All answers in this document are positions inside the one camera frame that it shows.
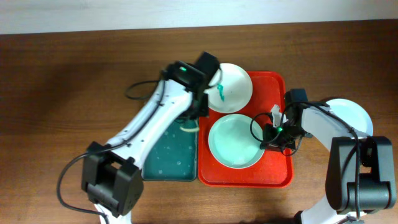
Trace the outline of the pale green plate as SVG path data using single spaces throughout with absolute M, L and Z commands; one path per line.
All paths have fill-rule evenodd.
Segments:
M 208 146 L 213 157 L 223 166 L 245 169 L 262 158 L 261 139 L 262 128 L 257 122 L 243 114 L 229 114 L 212 125 Z

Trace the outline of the green yellow sponge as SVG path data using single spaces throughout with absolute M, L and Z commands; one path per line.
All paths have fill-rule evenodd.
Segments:
M 198 120 L 195 120 L 195 124 L 196 126 L 194 128 L 184 128 L 184 127 L 180 127 L 180 130 L 186 133 L 197 133 L 200 130 L 199 124 L 198 124 Z

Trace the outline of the white plate green stain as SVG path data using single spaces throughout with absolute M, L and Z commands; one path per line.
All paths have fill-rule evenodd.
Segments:
M 232 63 L 221 63 L 209 88 L 208 106 L 219 113 L 235 113 L 243 109 L 252 97 L 253 85 L 248 73 Z

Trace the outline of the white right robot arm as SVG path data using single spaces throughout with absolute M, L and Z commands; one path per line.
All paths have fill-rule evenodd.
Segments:
M 338 116 L 325 101 L 309 101 L 304 89 L 284 94 L 285 107 L 265 113 L 260 148 L 293 156 L 303 138 L 315 137 L 329 152 L 325 196 L 291 223 L 362 223 L 362 217 L 397 202 L 393 147 Z

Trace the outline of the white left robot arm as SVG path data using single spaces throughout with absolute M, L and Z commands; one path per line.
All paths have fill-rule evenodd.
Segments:
M 129 223 L 144 190 L 141 170 L 150 151 L 176 119 L 208 116 L 211 79 L 219 60 L 203 52 L 195 63 L 161 70 L 152 96 L 132 121 L 104 145 L 93 142 L 83 160 L 81 187 L 101 223 Z

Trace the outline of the light blue plate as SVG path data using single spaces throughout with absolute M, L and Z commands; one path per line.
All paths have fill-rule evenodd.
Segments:
M 326 104 L 330 106 L 334 114 L 356 130 L 373 135 L 374 127 L 371 117 L 359 104 L 343 98 L 328 100 Z

